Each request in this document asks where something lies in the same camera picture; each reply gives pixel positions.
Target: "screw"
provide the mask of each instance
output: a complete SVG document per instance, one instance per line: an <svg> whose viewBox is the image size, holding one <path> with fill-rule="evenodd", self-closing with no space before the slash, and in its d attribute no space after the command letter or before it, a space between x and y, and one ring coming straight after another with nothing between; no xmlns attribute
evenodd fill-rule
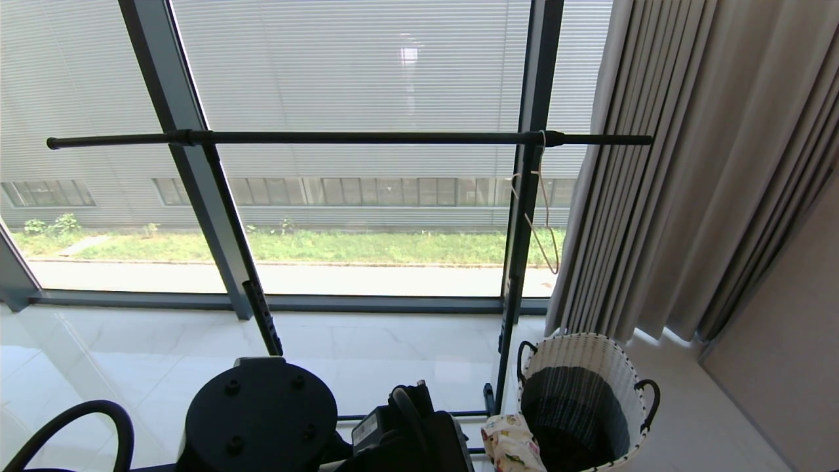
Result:
<svg viewBox="0 0 839 472"><path fill-rule="evenodd" d="M303 388L305 385L306 379L303 378L303 375L297 375L294 379L291 380L291 386L295 389Z"/></svg>
<svg viewBox="0 0 839 472"><path fill-rule="evenodd" d="M230 455L238 455L245 447L245 442L241 436L233 436L230 441L227 441L227 453Z"/></svg>
<svg viewBox="0 0 839 472"><path fill-rule="evenodd" d="M236 395L237 393L239 393L239 388L241 387L242 385L239 383L238 380L232 379L229 382L227 382L227 385L224 386L224 392L228 395Z"/></svg>
<svg viewBox="0 0 839 472"><path fill-rule="evenodd" d="M314 424L309 423L306 427L303 428L303 439L309 440L315 437L317 433L317 428Z"/></svg>

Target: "marble tile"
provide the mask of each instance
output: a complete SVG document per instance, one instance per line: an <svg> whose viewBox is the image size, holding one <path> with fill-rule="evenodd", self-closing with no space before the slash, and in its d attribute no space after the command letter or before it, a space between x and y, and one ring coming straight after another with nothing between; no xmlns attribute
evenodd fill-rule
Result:
<svg viewBox="0 0 839 472"><path fill-rule="evenodd" d="M275 318L286 358L318 375L341 414L366 414L398 384L424 379L435 406L477 410L482 386L495 383L498 316L292 314ZM522 318L521 339L541 338L540 318ZM82 307L0 309L5 464L38 428L67 407L106 398L125 407L136 433L133 465L176 459L187 408L236 357L264 355L256 323L229 312ZM643 376L664 391L648 442L624 470L786 470L696 363L699 347L670 338L633 338L626 347ZM505 411L516 407L515 358L508 365ZM469 446L481 447L482 422L465 419ZM349 438L351 423L339 432ZM30 467L111 470L117 440L104 417L74 422ZM476 457L476 470L492 470Z"/></svg>

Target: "woven basket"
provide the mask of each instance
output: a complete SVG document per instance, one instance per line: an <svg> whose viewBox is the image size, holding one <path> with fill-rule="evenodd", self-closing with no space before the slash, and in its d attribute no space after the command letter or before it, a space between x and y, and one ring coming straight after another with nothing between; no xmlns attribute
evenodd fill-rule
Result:
<svg viewBox="0 0 839 472"><path fill-rule="evenodd" d="M522 369L522 354L530 356ZM519 410L549 472L606 470L626 464L647 438L659 387L638 380L610 338L577 333L519 346ZM644 387L654 391L644 405Z"/></svg>

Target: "beige wall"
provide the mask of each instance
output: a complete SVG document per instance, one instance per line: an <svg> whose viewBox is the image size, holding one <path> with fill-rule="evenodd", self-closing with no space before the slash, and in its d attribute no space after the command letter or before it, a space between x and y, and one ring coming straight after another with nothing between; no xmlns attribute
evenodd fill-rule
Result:
<svg viewBox="0 0 839 472"><path fill-rule="evenodd" d="M796 469L839 469L839 179L702 364Z"/></svg>

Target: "gray curtain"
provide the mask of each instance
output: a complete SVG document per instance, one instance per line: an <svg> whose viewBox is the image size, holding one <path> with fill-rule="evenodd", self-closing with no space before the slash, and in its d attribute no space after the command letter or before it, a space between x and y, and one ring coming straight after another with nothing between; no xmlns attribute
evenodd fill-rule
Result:
<svg viewBox="0 0 839 472"><path fill-rule="evenodd" d="M615 2L545 335L715 336L836 163L839 2Z"/></svg>

